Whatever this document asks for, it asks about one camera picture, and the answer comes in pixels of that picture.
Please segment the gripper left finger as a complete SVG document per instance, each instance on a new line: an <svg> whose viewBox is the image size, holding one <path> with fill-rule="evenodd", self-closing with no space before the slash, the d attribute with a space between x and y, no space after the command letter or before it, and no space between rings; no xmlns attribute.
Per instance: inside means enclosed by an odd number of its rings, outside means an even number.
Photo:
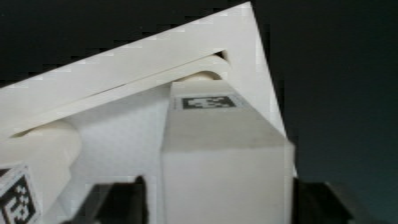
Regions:
<svg viewBox="0 0 398 224"><path fill-rule="evenodd" d="M96 184L76 214L64 224L149 224L145 199L142 176L133 182Z"/></svg>

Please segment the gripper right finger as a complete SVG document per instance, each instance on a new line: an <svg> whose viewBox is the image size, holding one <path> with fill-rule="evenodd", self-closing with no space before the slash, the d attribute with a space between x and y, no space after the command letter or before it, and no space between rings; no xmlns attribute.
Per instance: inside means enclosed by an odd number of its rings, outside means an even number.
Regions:
<svg viewBox="0 0 398 224"><path fill-rule="evenodd" d="M293 181L291 224L380 224L341 183Z"/></svg>

